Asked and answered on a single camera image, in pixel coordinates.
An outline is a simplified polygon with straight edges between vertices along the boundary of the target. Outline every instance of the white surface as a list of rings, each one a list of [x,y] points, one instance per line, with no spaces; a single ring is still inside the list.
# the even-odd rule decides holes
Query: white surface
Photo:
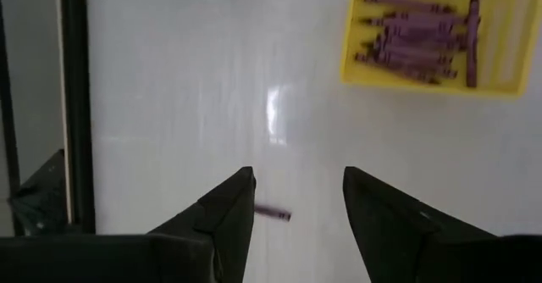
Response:
[[[356,165],[542,233],[540,55],[515,102],[344,86],[347,1],[89,0],[99,232],[146,232],[252,165],[257,200],[293,216],[256,217],[245,282],[368,282],[341,188]]]

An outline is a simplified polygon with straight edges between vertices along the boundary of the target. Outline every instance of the white table surface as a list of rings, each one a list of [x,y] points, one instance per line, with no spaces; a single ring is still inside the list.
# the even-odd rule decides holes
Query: white table surface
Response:
[[[347,165],[492,233],[542,233],[540,51],[517,101],[344,86],[348,0],[88,1],[100,233],[147,232],[244,165],[293,213],[255,218],[245,282],[368,282]]]

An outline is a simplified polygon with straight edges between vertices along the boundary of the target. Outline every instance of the black frame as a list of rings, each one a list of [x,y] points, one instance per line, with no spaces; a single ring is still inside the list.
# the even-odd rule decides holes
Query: black frame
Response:
[[[0,98],[9,191],[19,190],[19,159],[14,128],[14,112],[9,82],[3,13],[0,0]],[[91,144],[91,103],[88,69],[88,26],[86,0],[60,0],[62,18],[62,60],[64,63],[64,98],[72,225],[80,233],[96,233]],[[24,235],[13,216],[14,233]]]

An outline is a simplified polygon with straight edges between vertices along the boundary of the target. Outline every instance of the yellow plastic basket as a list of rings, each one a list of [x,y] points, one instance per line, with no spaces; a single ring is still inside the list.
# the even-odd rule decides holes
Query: yellow plastic basket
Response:
[[[470,0],[429,0],[449,3],[459,14],[467,14]],[[365,53],[361,42],[375,39],[382,29],[358,22],[360,17],[381,17],[397,8],[383,4],[350,0],[342,53],[342,81],[412,89],[420,92],[467,93],[497,97],[520,96],[527,84],[537,40],[542,0],[480,0],[478,38],[478,88],[467,88],[467,55],[457,53],[452,63],[459,71],[454,80],[442,80],[441,86],[409,81],[385,70],[354,61],[355,53]]]

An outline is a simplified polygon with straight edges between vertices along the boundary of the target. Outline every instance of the yellow basket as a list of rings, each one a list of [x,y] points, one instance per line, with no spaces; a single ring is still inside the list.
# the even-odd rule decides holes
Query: yellow basket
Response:
[[[470,0],[429,0],[457,7],[467,14]],[[467,55],[457,53],[452,63],[459,71],[454,80],[429,86],[406,80],[385,70],[354,61],[355,53],[365,53],[361,42],[375,39],[382,29],[358,22],[360,17],[381,17],[397,8],[350,0],[342,53],[342,81],[407,88],[420,92],[467,93],[472,95],[520,96],[527,84],[534,45],[537,40],[542,0],[480,0],[482,22],[478,31],[478,88],[466,87]]]

